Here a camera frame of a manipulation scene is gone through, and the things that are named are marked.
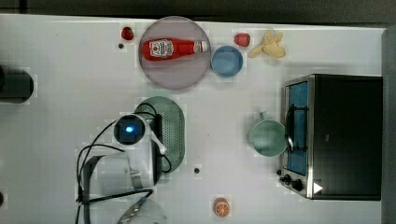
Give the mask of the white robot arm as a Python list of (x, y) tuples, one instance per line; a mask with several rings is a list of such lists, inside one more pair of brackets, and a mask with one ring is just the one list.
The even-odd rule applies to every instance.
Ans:
[(78, 202), (84, 224), (92, 224), (91, 206), (141, 193), (143, 197), (120, 217), (127, 224), (152, 194), (163, 173), (167, 148), (152, 130), (145, 112), (120, 117), (108, 124), (113, 154), (86, 156), (78, 168)]

